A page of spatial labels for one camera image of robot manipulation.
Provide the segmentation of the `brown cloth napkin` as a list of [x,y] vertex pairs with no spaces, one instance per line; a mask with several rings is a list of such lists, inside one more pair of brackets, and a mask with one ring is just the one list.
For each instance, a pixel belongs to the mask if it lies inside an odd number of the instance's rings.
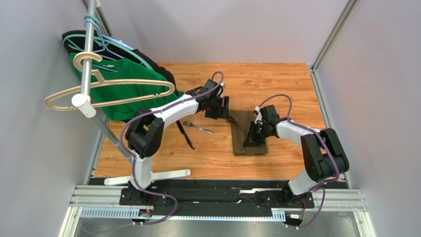
[[263,156],[268,153],[266,145],[244,147],[250,124],[255,121],[252,111],[229,110],[228,121],[231,125],[232,146],[235,156]]

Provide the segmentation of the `silver fork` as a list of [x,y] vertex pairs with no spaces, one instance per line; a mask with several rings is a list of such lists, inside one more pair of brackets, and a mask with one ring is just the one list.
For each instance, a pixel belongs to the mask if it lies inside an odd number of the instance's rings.
[[185,125],[185,126],[188,126],[188,127],[197,128],[200,131],[203,131],[203,132],[206,132],[206,133],[209,133],[209,134],[213,134],[213,131],[208,130],[208,129],[201,128],[199,126],[196,126],[194,123],[192,123],[190,121],[183,121],[182,124]]

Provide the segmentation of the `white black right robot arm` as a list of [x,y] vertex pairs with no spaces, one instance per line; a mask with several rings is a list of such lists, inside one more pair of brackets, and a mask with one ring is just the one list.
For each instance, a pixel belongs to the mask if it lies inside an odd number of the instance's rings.
[[281,199],[286,205],[300,202],[310,191],[334,182],[349,170],[349,161],[334,129],[315,129],[288,117],[281,118],[273,105],[257,107],[255,114],[244,147],[264,145],[266,138],[275,136],[302,148],[304,170],[283,188]]

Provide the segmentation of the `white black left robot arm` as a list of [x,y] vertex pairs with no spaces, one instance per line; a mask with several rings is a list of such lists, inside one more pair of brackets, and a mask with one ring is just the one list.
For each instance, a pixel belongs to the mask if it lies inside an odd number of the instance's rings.
[[140,110],[138,116],[126,124],[126,140],[133,154],[132,189],[145,192],[155,181],[185,178],[190,169],[154,173],[151,170],[154,154],[161,146],[164,130],[171,124],[201,111],[220,112],[223,108],[222,81],[209,79],[204,86],[186,92],[177,100],[158,108]]

